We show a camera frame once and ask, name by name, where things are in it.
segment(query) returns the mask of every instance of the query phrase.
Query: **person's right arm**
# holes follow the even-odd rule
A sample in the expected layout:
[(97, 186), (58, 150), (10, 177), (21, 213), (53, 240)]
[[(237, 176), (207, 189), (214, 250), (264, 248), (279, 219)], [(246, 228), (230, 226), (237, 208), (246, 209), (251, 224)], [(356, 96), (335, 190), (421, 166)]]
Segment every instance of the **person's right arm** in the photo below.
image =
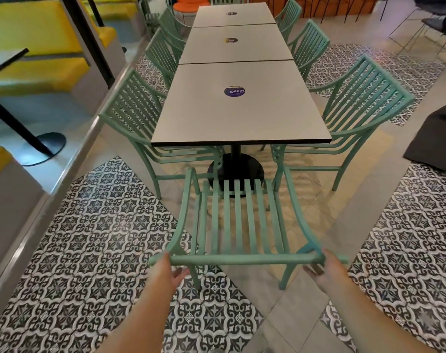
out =
[(329, 296), (359, 352), (437, 353), (384, 315), (349, 278), (332, 252), (323, 249), (323, 253), (324, 272), (317, 265), (303, 268)]

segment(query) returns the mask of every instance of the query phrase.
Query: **round black table base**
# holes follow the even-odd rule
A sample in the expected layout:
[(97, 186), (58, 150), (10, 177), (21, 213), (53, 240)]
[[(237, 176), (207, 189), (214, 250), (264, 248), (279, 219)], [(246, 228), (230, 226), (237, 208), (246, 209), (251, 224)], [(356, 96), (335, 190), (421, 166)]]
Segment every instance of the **round black table base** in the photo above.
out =
[(37, 139), (42, 142), (50, 151), (51, 155), (46, 155), (34, 149), (28, 143), (25, 143), (18, 151), (15, 152), (15, 159), (22, 166), (35, 166), (59, 153), (66, 145), (66, 137), (60, 133), (47, 133), (37, 136)]
[[(213, 162), (208, 167), (207, 173), (213, 173)], [(234, 190), (235, 179), (239, 179), (239, 188), (241, 190), (244, 190), (244, 180), (250, 179), (251, 190), (254, 190), (254, 180), (264, 180), (264, 169), (258, 160), (245, 153), (241, 154), (238, 166), (234, 167), (231, 161), (231, 154), (226, 153), (223, 155), (223, 166), (218, 170), (220, 188), (223, 190), (224, 180), (230, 180), (230, 190)], [(208, 182), (213, 187), (213, 178), (208, 178)]]

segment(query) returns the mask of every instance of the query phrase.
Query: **purple sticker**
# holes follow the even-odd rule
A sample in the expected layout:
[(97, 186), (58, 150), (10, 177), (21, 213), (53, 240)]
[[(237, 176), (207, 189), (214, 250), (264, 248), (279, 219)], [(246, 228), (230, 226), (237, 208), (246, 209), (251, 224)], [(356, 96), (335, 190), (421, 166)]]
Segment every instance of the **purple sticker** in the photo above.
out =
[(224, 90), (224, 93), (231, 97), (241, 96), (246, 92), (243, 87), (240, 86), (231, 86)]

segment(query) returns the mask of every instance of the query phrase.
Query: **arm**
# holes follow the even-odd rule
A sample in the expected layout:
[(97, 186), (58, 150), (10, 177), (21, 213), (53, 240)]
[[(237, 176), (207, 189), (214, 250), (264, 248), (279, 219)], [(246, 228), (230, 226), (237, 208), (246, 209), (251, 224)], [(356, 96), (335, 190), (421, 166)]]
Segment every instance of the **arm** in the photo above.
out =
[(149, 271), (146, 286), (130, 314), (104, 340), (97, 353), (160, 353), (169, 306), (188, 269), (172, 271), (169, 254)]
[(326, 249), (323, 253), (326, 256), (324, 272), (318, 266), (303, 268), (329, 296), (360, 352), (437, 353), (377, 309), (349, 278), (333, 253)]

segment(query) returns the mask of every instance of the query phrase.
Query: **hand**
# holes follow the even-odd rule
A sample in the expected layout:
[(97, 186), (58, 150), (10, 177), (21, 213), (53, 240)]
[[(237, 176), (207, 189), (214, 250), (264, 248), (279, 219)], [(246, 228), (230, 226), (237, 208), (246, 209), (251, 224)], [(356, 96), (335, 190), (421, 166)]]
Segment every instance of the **hand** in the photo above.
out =
[(330, 296), (330, 293), (334, 292), (339, 285), (349, 282), (350, 279), (346, 268), (332, 251), (327, 249), (321, 249), (321, 251), (326, 256), (324, 270), (316, 264), (311, 264), (311, 268), (303, 266), (303, 270), (313, 279), (321, 291)]
[(172, 270), (169, 253), (163, 253), (161, 259), (150, 269), (147, 285), (159, 285), (171, 295), (175, 293), (182, 280), (189, 274), (189, 269)]

